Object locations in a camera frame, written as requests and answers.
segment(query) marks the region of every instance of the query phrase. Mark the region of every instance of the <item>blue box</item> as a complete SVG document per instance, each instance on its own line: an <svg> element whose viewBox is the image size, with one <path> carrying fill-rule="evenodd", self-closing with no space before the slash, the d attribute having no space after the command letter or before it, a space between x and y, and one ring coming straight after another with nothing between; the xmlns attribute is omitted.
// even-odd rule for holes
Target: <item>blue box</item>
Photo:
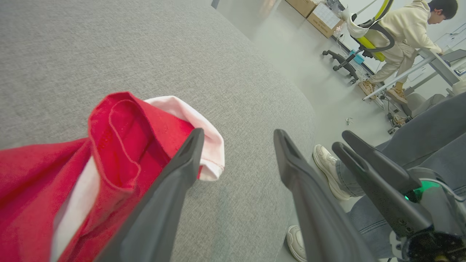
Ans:
<svg viewBox="0 0 466 262"><path fill-rule="evenodd" d="M352 50L349 55L352 55L354 54L356 51ZM364 57L360 54L357 54L354 59L353 59L356 63L358 64L362 64L364 62Z"/></svg>

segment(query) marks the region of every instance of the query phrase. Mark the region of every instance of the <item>brown shoe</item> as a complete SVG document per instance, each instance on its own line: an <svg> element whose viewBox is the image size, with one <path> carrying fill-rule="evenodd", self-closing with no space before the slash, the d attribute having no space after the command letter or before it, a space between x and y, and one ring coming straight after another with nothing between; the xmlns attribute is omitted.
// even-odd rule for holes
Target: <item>brown shoe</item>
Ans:
<svg viewBox="0 0 466 262"><path fill-rule="evenodd" d="M388 90L385 94L397 103L408 104L408 100L406 100L406 97L404 96L404 93L402 90L392 88Z"/></svg>
<svg viewBox="0 0 466 262"><path fill-rule="evenodd" d="M375 90L375 86L371 84L371 82L369 82L368 80L361 81L357 85L364 91L364 94L366 94L366 96L370 95Z"/></svg>

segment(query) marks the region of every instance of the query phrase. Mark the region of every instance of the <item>black hair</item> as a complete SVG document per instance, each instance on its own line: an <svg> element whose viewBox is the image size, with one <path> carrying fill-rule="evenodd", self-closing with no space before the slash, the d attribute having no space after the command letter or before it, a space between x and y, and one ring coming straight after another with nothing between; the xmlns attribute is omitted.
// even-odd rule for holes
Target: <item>black hair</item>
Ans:
<svg viewBox="0 0 466 262"><path fill-rule="evenodd" d="M458 2L456 0L432 0L429 3L429 7L431 8L431 12L433 12L434 9L442 9L442 15L447 19L451 19L456 15Z"/></svg>

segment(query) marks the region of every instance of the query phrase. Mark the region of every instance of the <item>hood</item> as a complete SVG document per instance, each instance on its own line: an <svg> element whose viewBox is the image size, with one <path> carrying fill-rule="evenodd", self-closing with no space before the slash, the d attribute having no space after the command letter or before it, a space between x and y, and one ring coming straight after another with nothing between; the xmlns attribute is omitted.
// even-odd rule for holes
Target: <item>hood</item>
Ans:
<svg viewBox="0 0 466 262"><path fill-rule="evenodd" d="M421 8L422 10L425 10L429 13L431 12L431 8L424 0L414 0L411 4L406 5L404 7Z"/></svg>

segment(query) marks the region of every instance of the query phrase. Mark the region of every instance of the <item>red cloth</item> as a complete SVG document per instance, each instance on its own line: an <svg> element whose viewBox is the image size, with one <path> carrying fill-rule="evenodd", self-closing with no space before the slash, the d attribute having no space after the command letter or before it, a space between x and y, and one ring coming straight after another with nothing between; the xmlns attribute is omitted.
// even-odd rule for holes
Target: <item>red cloth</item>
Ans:
<svg viewBox="0 0 466 262"><path fill-rule="evenodd" d="M59 261L92 261L193 130L129 92L105 97L88 126L89 138L0 151L4 261L49 261L54 217L91 155L99 194Z"/></svg>

